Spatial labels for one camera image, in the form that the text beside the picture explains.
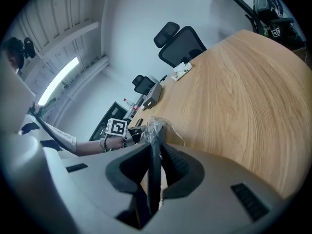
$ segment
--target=ceiling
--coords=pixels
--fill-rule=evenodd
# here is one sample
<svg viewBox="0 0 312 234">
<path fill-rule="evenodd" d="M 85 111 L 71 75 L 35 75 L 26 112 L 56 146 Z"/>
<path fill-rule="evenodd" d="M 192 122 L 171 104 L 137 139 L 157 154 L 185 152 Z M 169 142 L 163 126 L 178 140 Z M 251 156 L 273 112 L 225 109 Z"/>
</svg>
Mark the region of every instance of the ceiling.
<svg viewBox="0 0 312 234">
<path fill-rule="evenodd" d="M 21 77 L 36 94 L 36 102 L 74 57 L 79 64 L 65 77 L 50 98 L 57 99 L 64 85 L 72 84 L 101 59 L 106 0 L 30 0 L 8 30 L 6 38 L 30 37 L 37 55 L 28 58 Z"/>
</svg>

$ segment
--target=wooden table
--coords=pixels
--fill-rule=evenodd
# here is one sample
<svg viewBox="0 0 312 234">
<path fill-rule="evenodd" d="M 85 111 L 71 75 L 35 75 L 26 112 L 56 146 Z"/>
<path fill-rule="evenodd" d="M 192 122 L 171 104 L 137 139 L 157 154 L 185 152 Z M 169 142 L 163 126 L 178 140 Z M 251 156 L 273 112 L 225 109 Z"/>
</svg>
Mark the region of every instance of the wooden table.
<svg viewBox="0 0 312 234">
<path fill-rule="evenodd" d="M 163 83 L 160 102 L 139 112 L 168 119 L 196 150 L 230 158 L 282 197 L 299 189 L 311 163 L 312 71 L 290 50 L 240 31 Z M 168 143 L 176 139 L 167 136 Z"/>
</svg>

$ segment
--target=paper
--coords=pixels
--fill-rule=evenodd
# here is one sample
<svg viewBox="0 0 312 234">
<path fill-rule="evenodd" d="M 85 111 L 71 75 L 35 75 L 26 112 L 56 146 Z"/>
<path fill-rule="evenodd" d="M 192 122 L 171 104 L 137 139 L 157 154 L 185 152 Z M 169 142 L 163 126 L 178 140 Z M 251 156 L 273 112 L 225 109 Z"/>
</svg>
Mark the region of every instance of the paper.
<svg viewBox="0 0 312 234">
<path fill-rule="evenodd" d="M 177 67 L 174 68 L 174 75 L 171 78 L 175 81 L 179 80 L 182 76 L 184 76 L 187 72 L 192 69 L 192 65 L 188 62 L 184 64 L 180 63 Z"/>
</svg>

